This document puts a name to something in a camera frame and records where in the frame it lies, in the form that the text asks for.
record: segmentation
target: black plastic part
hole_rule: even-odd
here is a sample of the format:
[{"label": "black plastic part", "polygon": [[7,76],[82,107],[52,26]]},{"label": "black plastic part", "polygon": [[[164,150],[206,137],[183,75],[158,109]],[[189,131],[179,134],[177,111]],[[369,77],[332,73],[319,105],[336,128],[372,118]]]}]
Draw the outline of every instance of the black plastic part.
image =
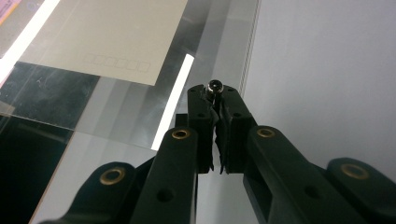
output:
[{"label": "black plastic part", "polygon": [[198,133],[198,173],[213,170],[213,130],[218,116],[213,105],[205,98],[204,85],[192,87],[188,91],[188,126]]},{"label": "black plastic part", "polygon": [[227,174],[244,173],[248,159],[248,131],[253,126],[256,126],[256,121],[238,91],[224,86],[219,102],[219,122],[216,125],[221,171],[225,168]]},{"label": "black plastic part", "polygon": [[267,223],[273,196],[252,159],[248,160],[243,182],[257,220]]},{"label": "black plastic part", "polygon": [[[123,175],[112,172],[112,169],[123,171]],[[107,180],[114,184],[101,182],[107,172]],[[128,223],[134,204],[137,201],[135,168],[123,162],[111,162],[96,169],[79,189],[76,198],[67,213],[57,220],[45,221],[43,224],[95,223],[115,224]]]},{"label": "black plastic part", "polygon": [[146,183],[146,179],[149,175],[149,170],[151,169],[151,165],[154,162],[155,157],[149,159],[148,161],[145,161],[143,164],[139,165],[138,167],[136,167],[136,189],[137,192],[140,193],[143,189],[143,187],[145,186]]},{"label": "black plastic part", "polygon": [[175,127],[189,126],[188,114],[176,114]]},{"label": "black plastic part", "polygon": [[371,223],[396,223],[396,185],[372,166],[349,158],[332,160],[326,176]]},{"label": "black plastic part", "polygon": [[130,223],[195,223],[197,144],[187,127],[165,134]]},{"label": "black plastic part", "polygon": [[252,128],[247,150],[271,191],[268,223],[367,223],[277,129]]}]

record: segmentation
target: glass panel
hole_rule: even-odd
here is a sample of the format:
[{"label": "glass panel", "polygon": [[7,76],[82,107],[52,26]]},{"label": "glass panel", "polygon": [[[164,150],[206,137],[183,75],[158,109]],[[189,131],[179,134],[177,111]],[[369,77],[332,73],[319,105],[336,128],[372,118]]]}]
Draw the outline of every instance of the glass panel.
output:
[{"label": "glass panel", "polygon": [[71,135],[51,125],[0,116],[2,222],[29,222]]},{"label": "glass panel", "polygon": [[[0,90],[0,113],[151,148],[187,54],[195,59],[183,92],[212,78],[243,89],[257,5],[188,1],[155,86],[18,62]],[[177,112],[186,108],[182,94]]]},{"label": "glass panel", "polygon": [[153,156],[155,151],[152,150],[75,132],[56,169],[56,175],[52,177],[29,223],[41,223],[63,216],[79,188],[101,165],[120,161],[136,168]]}]

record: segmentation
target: transparent acrylic sheet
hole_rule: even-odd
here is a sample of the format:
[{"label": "transparent acrylic sheet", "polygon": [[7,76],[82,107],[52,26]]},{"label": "transparent acrylic sheet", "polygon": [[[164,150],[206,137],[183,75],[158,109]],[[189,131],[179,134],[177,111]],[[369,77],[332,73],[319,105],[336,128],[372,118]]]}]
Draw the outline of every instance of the transparent acrylic sheet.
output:
[{"label": "transparent acrylic sheet", "polygon": [[242,90],[258,4],[189,1],[155,86],[19,63],[0,90],[0,113],[151,148],[186,54],[194,62],[176,112],[187,112],[188,88],[210,79]]}]

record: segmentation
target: mounting hole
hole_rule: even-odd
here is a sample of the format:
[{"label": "mounting hole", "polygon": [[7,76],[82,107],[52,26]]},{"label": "mounting hole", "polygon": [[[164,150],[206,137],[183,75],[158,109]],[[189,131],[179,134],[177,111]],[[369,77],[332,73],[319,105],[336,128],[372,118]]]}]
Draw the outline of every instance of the mounting hole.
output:
[{"label": "mounting hole", "polygon": [[259,129],[257,134],[261,137],[274,137],[275,133],[271,129]]},{"label": "mounting hole", "polygon": [[305,194],[308,195],[310,198],[320,199],[318,189],[315,188],[314,186],[307,186],[307,187],[305,187],[304,191],[305,191]]},{"label": "mounting hole", "polygon": [[125,169],[123,167],[114,167],[106,170],[100,176],[100,182],[103,185],[115,185],[125,177]]},{"label": "mounting hole", "polygon": [[190,132],[188,130],[180,129],[172,132],[172,137],[176,139],[185,139],[190,136]]},{"label": "mounting hole", "polygon": [[369,173],[355,164],[343,164],[341,165],[341,171],[352,178],[363,180],[369,178]]},{"label": "mounting hole", "polygon": [[158,201],[168,203],[175,198],[175,193],[171,189],[160,189],[157,193]]}]

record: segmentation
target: white surface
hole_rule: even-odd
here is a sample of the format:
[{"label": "white surface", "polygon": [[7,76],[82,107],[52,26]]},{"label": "white surface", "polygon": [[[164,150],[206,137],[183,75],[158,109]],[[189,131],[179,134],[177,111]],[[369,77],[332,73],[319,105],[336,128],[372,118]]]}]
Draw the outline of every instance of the white surface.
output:
[{"label": "white surface", "polygon": [[259,13],[259,5],[260,0],[230,1],[228,20],[213,67],[212,79],[223,80],[223,84],[239,91],[244,88],[255,29],[253,21]]},{"label": "white surface", "polygon": [[313,163],[396,181],[396,2],[262,0],[245,101]]},{"label": "white surface", "polygon": [[153,86],[186,4],[61,1],[21,61]]},{"label": "white surface", "polygon": [[259,223],[242,183],[243,175],[199,175],[197,224]]}]

